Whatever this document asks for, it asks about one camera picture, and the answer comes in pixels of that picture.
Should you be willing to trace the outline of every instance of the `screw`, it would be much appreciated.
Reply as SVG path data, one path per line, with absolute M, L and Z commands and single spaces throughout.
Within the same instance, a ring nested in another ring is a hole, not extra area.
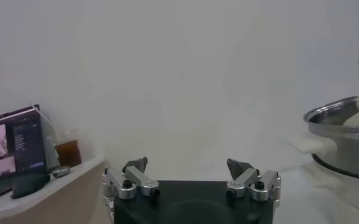
M 123 182 L 123 188 L 129 189 L 132 187 L 132 182 L 130 180 L 124 180 Z
M 258 181 L 255 183 L 255 189 L 256 190 L 263 190 L 265 188 L 265 184 L 262 181 Z

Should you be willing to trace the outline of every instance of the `laptop screen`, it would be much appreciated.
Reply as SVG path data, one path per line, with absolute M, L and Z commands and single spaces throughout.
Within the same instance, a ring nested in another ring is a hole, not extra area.
M 40 115 L 30 107 L 0 116 L 0 178 L 45 170 Z

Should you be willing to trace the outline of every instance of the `stainless steel pot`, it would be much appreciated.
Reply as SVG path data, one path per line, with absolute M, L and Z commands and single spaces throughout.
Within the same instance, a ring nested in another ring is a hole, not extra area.
M 311 133 L 324 137 L 317 139 L 322 142 L 321 147 L 309 151 L 315 161 L 335 172 L 359 178 L 359 127 L 342 126 L 358 112 L 356 99 L 349 97 L 311 110 L 304 120 Z

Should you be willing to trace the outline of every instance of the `white table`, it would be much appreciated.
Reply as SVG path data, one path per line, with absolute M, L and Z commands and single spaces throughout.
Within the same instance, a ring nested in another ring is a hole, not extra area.
M 281 173 L 281 205 L 276 224 L 332 224 L 332 194 L 314 189 L 297 170 Z
M 50 197 L 63 187 L 72 183 L 89 170 L 104 162 L 103 157 L 93 158 L 71 169 L 71 173 L 59 179 L 53 178 L 43 189 L 19 199 L 11 199 L 11 192 L 0 196 L 0 219 L 22 213 L 44 199 Z

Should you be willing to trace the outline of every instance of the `laptop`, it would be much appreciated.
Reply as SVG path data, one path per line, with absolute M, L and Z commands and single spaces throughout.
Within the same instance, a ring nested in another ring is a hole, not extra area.
M 40 114 L 27 107 L 0 115 L 0 195 L 12 190 L 16 178 L 45 172 Z

